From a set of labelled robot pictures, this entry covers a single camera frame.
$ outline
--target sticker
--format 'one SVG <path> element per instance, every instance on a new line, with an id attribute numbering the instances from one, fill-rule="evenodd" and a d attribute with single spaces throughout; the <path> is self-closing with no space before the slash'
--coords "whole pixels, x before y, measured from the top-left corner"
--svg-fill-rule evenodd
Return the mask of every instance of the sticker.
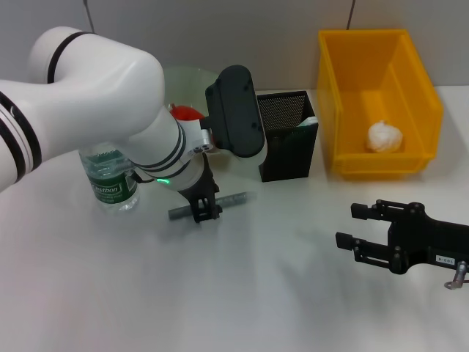
<path id="1" fill-rule="evenodd" d="M 454 258 L 444 257 L 442 255 L 437 255 L 436 261 L 437 263 L 442 263 L 446 265 L 454 265 Z"/>
<path id="2" fill-rule="evenodd" d="M 88 176 L 91 187 L 103 203 L 117 204 L 129 199 L 137 190 L 137 183 L 125 173 L 104 180 Z"/>

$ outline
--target white robotic arm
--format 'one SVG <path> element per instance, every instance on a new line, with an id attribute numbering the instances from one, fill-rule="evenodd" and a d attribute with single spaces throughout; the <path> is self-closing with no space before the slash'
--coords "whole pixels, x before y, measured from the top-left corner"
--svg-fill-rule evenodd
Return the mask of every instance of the white robotic arm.
<path id="1" fill-rule="evenodd" d="M 0 191 L 50 158 L 112 142 L 148 175 L 170 180 L 166 186 L 195 206 L 196 198 L 218 191 L 207 157 L 200 153 L 213 147 L 211 128 L 223 134 L 215 141 L 217 147 L 241 157 L 260 154 L 260 162 L 265 157 L 263 131 L 262 140 L 257 132 L 252 135 L 255 141 L 248 149 L 240 145 L 249 135 L 239 127 L 257 124 L 262 129 L 257 107 L 254 120 L 235 121 L 234 130 L 230 128 L 221 106 L 227 88 L 221 79 L 214 84 L 220 95 L 212 100 L 223 116 L 206 119 L 203 129 L 199 121 L 176 121 L 164 106 L 163 70 L 157 59 L 96 34 L 67 27 L 47 31 L 35 43 L 28 69 L 31 83 L 0 81 Z M 243 74 L 237 68 L 233 76 Z M 243 94 L 252 90 L 253 95 L 250 74 L 248 82 Z M 214 198 L 211 207 L 209 217 L 218 217 Z"/>

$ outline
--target black stripe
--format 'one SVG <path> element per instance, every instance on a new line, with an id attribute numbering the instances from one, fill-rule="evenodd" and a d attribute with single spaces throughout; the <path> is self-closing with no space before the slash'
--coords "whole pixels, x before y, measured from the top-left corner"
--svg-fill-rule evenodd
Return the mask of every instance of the black stripe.
<path id="1" fill-rule="evenodd" d="M 41 153 L 41 146 L 39 144 L 39 140 L 37 140 L 36 133 L 21 110 L 2 92 L 0 92 L 0 104 L 8 111 L 8 113 L 10 113 L 20 126 L 21 130 L 23 130 L 24 136 L 31 148 L 32 169 L 36 169 L 43 162 L 43 154 Z"/>
<path id="2" fill-rule="evenodd" d="M 10 129 L 7 127 L 5 122 L 0 119 L 0 136 L 3 138 L 5 143 L 12 153 L 12 157 L 15 160 L 16 164 L 16 182 L 21 180 L 26 172 L 26 164 L 24 163 L 24 155 L 21 151 L 20 145 L 16 141 L 15 137 L 11 133 Z"/>
<path id="3" fill-rule="evenodd" d="M 191 163 L 191 161 L 188 161 L 187 163 L 182 165 L 182 167 L 179 170 L 177 170 L 174 174 L 170 174 L 169 176 L 153 176 L 153 175 L 149 175 L 149 176 L 152 176 L 154 178 L 165 178 L 165 179 L 176 177 L 176 176 L 178 176 L 178 174 L 183 172 L 185 170 L 185 168 L 189 166 L 190 163 Z"/>
<path id="4" fill-rule="evenodd" d="M 148 172 L 162 172 L 166 169 L 169 169 L 171 166 L 173 166 L 180 159 L 181 155 L 184 153 L 184 150 L 185 150 L 185 132 L 184 132 L 184 128 L 182 128 L 179 123 L 177 124 L 177 126 L 179 127 L 179 138 L 177 140 L 176 147 L 173 149 L 173 151 L 171 152 L 171 154 L 169 154 L 168 157 L 164 158 L 163 161 L 160 161 L 159 163 L 156 163 L 156 164 L 153 164 L 153 165 L 138 165 L 138 164 L 136 164 L 136 166 L 138 166 L 140 169 L 143 169 L 144 171 L 148 171 Z M 182 146 L 181 146 L 181 149 L 180 149 L 179 153 L 177 154 L 176 158 L 174 158 L 173 161 L 171 163 L 169 163 L 168 165 L 165 165 L 165 166 L 163 166 L 159 169 L 152 169 L 153 167 L 160 166 L 164 163 L 167 163 L 168 160 L 171 159 L 174 156 L 174 154 L 177 152 L 177 149 L 180 146 L 181 136 L 182 136 Z"/>
<path id="5" fill-rule="evenodd" d="M 49 62 L 49 69 L 47 71 L 47 83 L 53 83 L 55 81 L 56 67 L 59 62 L 59 58 L 62 55 L 63 51 L 74 39 L 80 37 L 83 34 L 92 34 L 90 32 L 76 32 L 64 39 L 63 42 L 57 47 L 55 52 L 52 55 L 51 62 Z"/>

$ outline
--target robotic arm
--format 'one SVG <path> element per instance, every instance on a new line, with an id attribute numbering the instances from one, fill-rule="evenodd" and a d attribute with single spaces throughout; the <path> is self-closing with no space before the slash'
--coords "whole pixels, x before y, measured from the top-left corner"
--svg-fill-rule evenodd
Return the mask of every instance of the robotic arm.
<path id="1" fill-rule="evenodd" d="M 257 155 L 258 164 L 265 157 L 244 67 L 228 67 L 207 89 L 204 122 L 183 122 L 164 106 L 160 63 L 139 49 L 58 27 L 37 40 L 28 66 L 31 83 L 0 81 L 0 191 L 50 158 L 113 142 L 149 176 L 168 180 L 164 186 L 189 200 L 199 222 L 221 211 L 203 152 L 215 144 L 239 158 Z"/>
<path id="2" fill-rule="evenodd" d="M 347 233 L 336 233 L 337 246 L 353 251 L 356 262 L 387 268 L 402 275 L 417 264 L 455 269 L 445 287 L 461 288 L 469 268 L 469 226 L 430 218 L 421 203 L 377 200 L 370 208 L 354 203 L 352 217 L 389 221 L 388 245 L 372 243 Z"/>

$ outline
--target green indicator light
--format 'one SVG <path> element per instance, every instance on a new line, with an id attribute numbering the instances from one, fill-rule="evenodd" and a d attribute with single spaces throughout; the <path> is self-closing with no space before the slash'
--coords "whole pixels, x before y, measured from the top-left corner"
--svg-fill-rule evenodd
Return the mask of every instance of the green indicator light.
<path id="1" fill-rule="evenodd" d="M 165 185 L 170 184 L 169 180 L 165 180 L 164 178 L 157 178 L 156 182 L 164 183 Z"/>

